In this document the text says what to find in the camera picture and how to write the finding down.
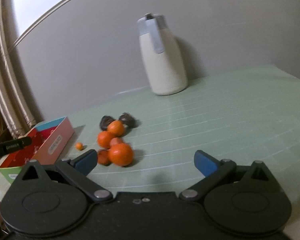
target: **gray wall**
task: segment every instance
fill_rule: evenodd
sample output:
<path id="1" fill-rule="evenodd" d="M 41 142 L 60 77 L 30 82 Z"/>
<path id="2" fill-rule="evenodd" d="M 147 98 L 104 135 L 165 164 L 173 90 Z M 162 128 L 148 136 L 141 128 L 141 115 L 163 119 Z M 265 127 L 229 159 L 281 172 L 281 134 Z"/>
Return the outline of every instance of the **gray wall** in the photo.
<path id="1" fill-rule="evenodd" d="M 300 78 L 300 0 L 71 0 L 11 52 L 37 118 L 148 86 L 136 26 L 148 12 L 166 16 L 191 79 L 269 63 Z"/>

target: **label on box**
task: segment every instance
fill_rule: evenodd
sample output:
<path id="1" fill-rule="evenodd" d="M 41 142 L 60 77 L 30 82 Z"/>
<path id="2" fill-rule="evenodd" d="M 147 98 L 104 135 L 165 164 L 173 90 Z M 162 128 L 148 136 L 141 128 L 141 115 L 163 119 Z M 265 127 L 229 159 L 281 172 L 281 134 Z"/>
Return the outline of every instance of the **label on box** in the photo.
<path id="1" fill-rule="evenodd" d="M 61 141 L 62 141 L 62 136 L 58 135 L 57 138 L 54 140 L 54 142 L 51 144 L 51 146 L 48 149 L 48 153 L 50 155 L 52 155 L 54 153 L 54 151 L 56 150 L 56 148 L 58 147 L 58 145 L 60 144 Z"/>
<path id="2" fill-rule="evenodd" d="M 10 179 L 16 179 L 17 176 L 18 176 L 18 174 L 9 174 Z"/>

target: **orange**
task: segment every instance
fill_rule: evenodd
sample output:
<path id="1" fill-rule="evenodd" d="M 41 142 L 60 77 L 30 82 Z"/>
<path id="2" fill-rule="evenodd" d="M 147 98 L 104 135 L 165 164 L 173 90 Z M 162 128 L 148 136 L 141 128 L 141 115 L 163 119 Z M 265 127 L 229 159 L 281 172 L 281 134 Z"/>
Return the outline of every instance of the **orange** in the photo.
<path id="1" fill-rule="evenodd" d="M 110 141 L 110 148 L 111 148 L 111 146 L 119 144 L 119 143 L 123 143 L 123 140 L 121 138 L 119 138 L 119 137 L 113 138 Z"/>
<path id="2" fill-rule="evenodd" d="M 116 136 L 122 136 L 124 134 L 123 123 L 119 120 L 115 120 L 108 125 L 107 131 L 115 134 Z"/>
<path id="3" fill-rule="evenodd" d="M 74 147 L 79 151 L 83 150 L 83 144 L 81 142 L 77 142 Z"/>
<path id="4" fill-rule="evenodd" d="M 102 165 L 110 164 L 107 150 L 98 150 L 98 163 Z"/>
<path id="5" fill-rule="evenodd" d="M 133 150 L 126 143 L 119 143 L 111 146 L 108 157 L 109 160 L 118 166 L 127 166 L 133 160 Z"/>
<path id="6" fill-rule="evenodd" d="M 98 134 L 97 143 L 102 148 L 109 149 L 110 148 L 110 141 L 115 137 L 114 134 L 108 131 L 102 131 Z"/>

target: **gray handle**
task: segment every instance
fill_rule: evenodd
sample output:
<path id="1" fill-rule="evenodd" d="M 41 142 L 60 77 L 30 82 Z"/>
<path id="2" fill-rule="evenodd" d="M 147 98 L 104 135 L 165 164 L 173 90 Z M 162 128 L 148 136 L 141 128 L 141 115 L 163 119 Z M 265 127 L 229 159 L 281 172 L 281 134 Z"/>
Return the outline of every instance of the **gray handle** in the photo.
<path id="1" fill-rule="evenodd" d="M 149 30 L 153 49 L 156 54 L 164 52 L 163 42 L 160 36 L 160 29 L 158 27 L 157 21 L 155 19 L 146 20 L 146 25 Z"/>

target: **blue gripper pad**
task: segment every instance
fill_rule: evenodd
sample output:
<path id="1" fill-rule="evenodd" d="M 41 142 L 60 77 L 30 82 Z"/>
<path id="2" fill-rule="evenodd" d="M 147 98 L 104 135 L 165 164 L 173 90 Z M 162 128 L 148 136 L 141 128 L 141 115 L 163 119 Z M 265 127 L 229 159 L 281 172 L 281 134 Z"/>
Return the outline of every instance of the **blue gripper pad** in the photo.
<path id="1" fill-rule="evenodd" d="M 98 163 L 96 150 L 88 150 L 70 162 L 77 171 L 87 176 Z"/>
<path id="2" fill-rule="evenodd" d="M 213 158 L 202 150 L 194 154 L 194 166 L 205 176 L 214 173 L 220 167 L 220 161 Z"/>

